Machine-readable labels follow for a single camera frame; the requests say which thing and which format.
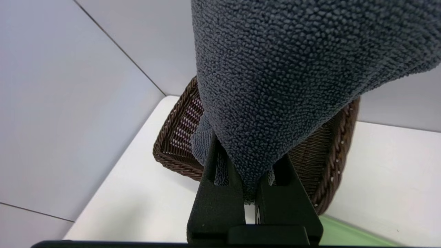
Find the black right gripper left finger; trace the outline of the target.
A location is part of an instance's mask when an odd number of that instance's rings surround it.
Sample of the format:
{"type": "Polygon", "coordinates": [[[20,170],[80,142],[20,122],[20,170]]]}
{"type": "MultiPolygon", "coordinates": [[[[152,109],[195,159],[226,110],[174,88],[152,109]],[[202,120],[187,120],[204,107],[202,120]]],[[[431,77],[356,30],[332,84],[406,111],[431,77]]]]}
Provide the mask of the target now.
{"type": "Polygon", "coordinates": [[[245,224],[241,177],[213,133],[203,176],[186,225],[188,243],[229,243],[232,228],[245,224]],[[218,159],[227,170],[228,184],[215,184],[218,159]]]}

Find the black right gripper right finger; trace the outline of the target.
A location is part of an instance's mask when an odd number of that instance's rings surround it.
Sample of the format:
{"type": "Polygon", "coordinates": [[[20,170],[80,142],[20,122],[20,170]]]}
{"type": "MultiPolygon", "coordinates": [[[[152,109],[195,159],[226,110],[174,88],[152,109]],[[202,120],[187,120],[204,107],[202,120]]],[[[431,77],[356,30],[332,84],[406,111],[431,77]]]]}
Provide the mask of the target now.
{"type": "Polygon", "coordinates": [[[255,198],[259,243],[319,243],[323,226],[288,155],[273,166],[275,185],[266,173],[255,198]]]}

